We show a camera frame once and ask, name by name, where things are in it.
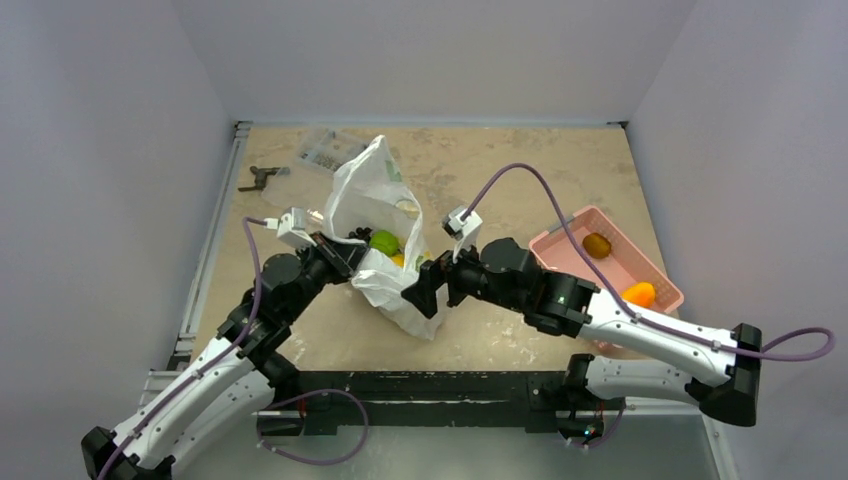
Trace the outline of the white plastic bag lemon print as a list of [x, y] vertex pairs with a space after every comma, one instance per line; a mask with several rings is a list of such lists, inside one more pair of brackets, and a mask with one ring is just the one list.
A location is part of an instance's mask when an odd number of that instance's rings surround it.
[[404, 264], [399, 266], [389, 255], [369, 248], [351, 279], [353, 288], [407, 334], [434, 339], [444, 315], [428, 318], [401, 296], [418, 279], [421, 264], [434, 255], [424, 236], [421, 205], [404, 182], [383, 135], [335, 172], [325, 203], [322, 231], [326, 236], [350, 242], [349, 235], [358, 228], [394, 235]]

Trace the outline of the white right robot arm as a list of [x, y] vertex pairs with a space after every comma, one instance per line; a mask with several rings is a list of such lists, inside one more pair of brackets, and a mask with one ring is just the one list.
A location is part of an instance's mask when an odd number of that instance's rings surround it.
[[425, 317], [467, 297], [522, 315], [529, 326], [552, 336], [620, 345], [642, 354], [626, 362], [594, 357], [574, 360], [561, 392], [576, 407], [617, 397], [667, 399], [695, 405], [726, 424], [752, 427], [757, 420], [762, 347], [759, 328], [740, 323], [731, 330], [689, 324], [618, 303], [595, 283], [543, 268], [536, 256], [512, 238], [483, 250], [444, 252], [424, 262], [402, 296]]

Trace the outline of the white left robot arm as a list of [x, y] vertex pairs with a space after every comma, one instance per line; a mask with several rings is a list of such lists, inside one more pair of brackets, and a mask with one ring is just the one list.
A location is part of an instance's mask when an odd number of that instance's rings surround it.
[[324, 287], [347, 282], [368, 250], [362, 239], [316, 232], [295, 253], [256, 261], [253, 287], [197, 358], [129, 419], [83, 437], [88, 476], [175, 479], [252, 412], [292, 405], [299, 372], [277, 350]]

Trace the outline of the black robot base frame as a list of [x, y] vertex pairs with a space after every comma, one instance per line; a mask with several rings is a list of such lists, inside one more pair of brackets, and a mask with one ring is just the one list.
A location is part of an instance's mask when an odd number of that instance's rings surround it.
[[334, 435], [342, 426], [521, 428], [598, 437], [621, 409], [566, 371], [306, 371], [257, 414], [264, 436]]

